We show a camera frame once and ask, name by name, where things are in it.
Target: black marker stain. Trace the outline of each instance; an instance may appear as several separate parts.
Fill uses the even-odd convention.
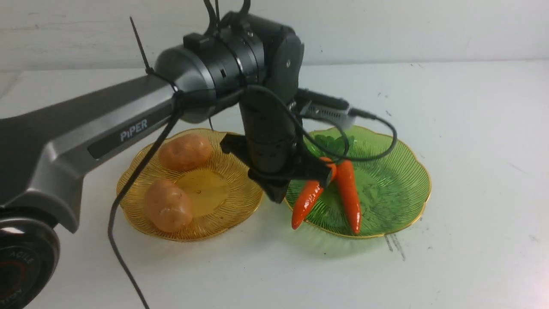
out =
[[[406,261],[406,255],[404,254],[404,250],[402,249],[402,246],[400,245],[399,239],[396,238],[395,234],[389,235],[391,237],[391,240],[393,241],[393,244],[395,245],[396,249],[400,252],[400,255],[402,255],[402,261]]]
[[[393,251],[393,247],[391,246],[391,242],[389,241],[389,237],[385,235],[385,241],[387,242],[387,247],[389,247],[389,251]]]
[[[507,162],[507,164],[508,164],[510,167],[516,169],[517,171],[519,171],[519,172],[521,172],[521,173],[523,173],[523,174],[525,174],[525,175],[528,175],[528,173],[527,173],[524,169],[519,168],[518,166],[514,165],[513,163]]]

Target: black cable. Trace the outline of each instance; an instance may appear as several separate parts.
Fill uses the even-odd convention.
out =
[[[143,307],[145,307],[145,309],[149,309],[149,305],[147,304],[147,301],[145,300],[145,296],[143,296],[143,293],[141,292],[141,289],[137,285],[137,282],[136,282],[135,278],[133,277],[132,273],[130,272],[130,269],[128,268],[128,266],[124,262],[124,259],[120,255],[120,251],[118,250],[118,247],[117,247],[117,245],[114,241],[114,237],[113,237],[114,217],[116,215],[116,210],[118,209],[118,205],[120,204],[120,202],[122,201],[124,196],[126,196],[128,191],[130,190],[131,186],[136,181],[137,177],[139,177],[139,174],[141,173],[141,171],[145,168],[145,166],[153,158],[154,154],[160,148],[160,146],[162,146],[162,143],[167,138],[168,134],[173,129],[173,127],[176,125],[176,123],[179,120],[180,116],[181,116],[180,112],[174,112],[172,114],[170,120],[168,120],[168,124],[166,125],[166,127],[164,128],[162,133],[160,133],[160,135],[158,136],[158,138],[156,139],[156,141],[154,142],[152,147],[149,149],[149,151],[147,152],[145,157],[143,157],[143,159],[141,160],[139,165],[133,171],[132,175],[130,176],[130,178],[128,179],[128,181],[126,182],[126,184],[124,185],[122,190],[120,190],[120,193],[118,193],[118,195],[116,196],[116,199],[114,200],[113,205],[110,209],[109,225],[108,225],[108,228],[107,228],[107,235],[109,236],[110,245],[113,248],[114,254],[116,255],[116,258],[118,259],[118,262],[120,263],[120,265],[122,266],[122,268],[126,272],[126,275],[128,276],[128,278],[132,282],[133,288],[137,292],[137,295],[139,295],[139,298],[141,299],[141,303],[143,304]]]
[[[284,112],[286,112],[286,114],[288,115],[288,117],[290,117],[290,120],[292,120],[292,122],[295,124],[295,126],[297,127],[297,129],[303,134],[303,136],[305,138],[307,138],[313,145],[315,145],[318,149],[320,149],[321,151],[325,152],[327,155],[329,156],[332,156],[332,157],[335,157],[335,158],[339,158],[339,159],[345,159],[345,160],[349,160],[349,161],[353,161],[353,162],[368,162],[368,161],[374,161],[374,160],[378,160],[378,159],[381,159],[383,157],[385,157],[386,155],[388,155],[391,151],[393,151],[393,149],[395,148],[396,146],[396,143],[398,142],[398,139],[397,139],[397,136],[396,136],[396,129],[395,127],[390,124],[388,121],[380,118],[380,117],[377,117],[376,115],[374,114],[371,114],[371,113],[368,113],[368,112],[365,112],[365,111],[362,111],[360,109],[355,109],[355,108],[352,108],[351,111],[350,111],[350,115],[356,115],[356,116],[359,116],[359,117],[362,117],[362,118],[366,118],[366,119],[372,119],[372,120],[377,120],[383,124],[385,124],[387,127],[389,127],[389,129],[393,132],[393,140],[391,141],[391,145],[382,153],[380,154],[377,154],[375,156],[372,156],[372,157],[367,157],[367,158],[355,158],[355,157],[348,157],[347,155],[345,156],[342,156],[340,154],[337,154],[333,151],[331,151],[330,149],[320,145],[319,143],[317,143],[315,141],[315,139],[313,139],[311,137],[311,135],[305,130],[305,128],[303,128],[302,124],[299,122],[299,120],[297,120],[297,118],[294,116],[294,114],[288,109],[288,107],[286,107],[286,105],[284,104],[284,101],[282,101],[282,99],[280,99],[280,97],[278,97],[278,95],[274,92],[272,92],[269,88],[266,88],[266,87],[263,87],[263,86],[259,86],[259,85],[248,85],[246,87],[247,89],[249,90],[252,90],[252,91],[258,91],[258,92],[263,92],[263,93],[266,93],[268,95],[270,95],[271,97],[273,97],[275,99],[275,101],[277,101],[281,106],[282,106],[282,109],[284,110]]]

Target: carrot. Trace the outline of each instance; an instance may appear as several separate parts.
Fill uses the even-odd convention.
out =
[[[355,170],[352,162],[344,160],[338,167],[338,174],[335,177],[335,183],[338,186],[339,195],[345,209],[345,214],[353,233],[360,233],[362,224],[362,215],[360,211],[360,199],[356,191]]]
[[[320,158],[326,162],[332,162],[331,159],[322,157]],[[336,168],[334,163],[328,164],[332,169],[332,180],[336,175]],[[320,197],[320,194],[324,192],[324,188],[320,186],[318,181],[310,180],[305,183],[305,186],[301,190],[298,199],[295,201],[294,212],[292,213],[292,228],[295,230],[301,225],[301,222],[307,218],[316,201]]]

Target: white table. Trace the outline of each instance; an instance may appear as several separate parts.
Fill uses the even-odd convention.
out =
[[[141,74],[23,72],[0,112]],[[119,212],[115,239],[151,308],[549,308],[549,62],[304,67],[300,82],[395,124],[432,178],[422,220],[352,241],[293,231],[287,207],[265,201],[227,233],[179,244],[133,230]],[[213,123],[243,131],[236,109]],[[80,229],[57,228],[59,266],[30,309],[141,307],[109,246],[108,209],[119,176],[157,134],[86,177]]]

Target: green leaf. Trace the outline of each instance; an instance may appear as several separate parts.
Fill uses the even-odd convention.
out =
[[[355,144],[355,137],[351,135],[351,136],[347,136],[347,138],[349,139],[349,149],[351,149]]]
[[[315,135],[315,142],[319,143],[321,146],[328,147],[328,141],[324,135]]]
[[[326,143],[328,146],[328,149],[334,150],[335,147],[335,139],[331,136],[326,136]]]

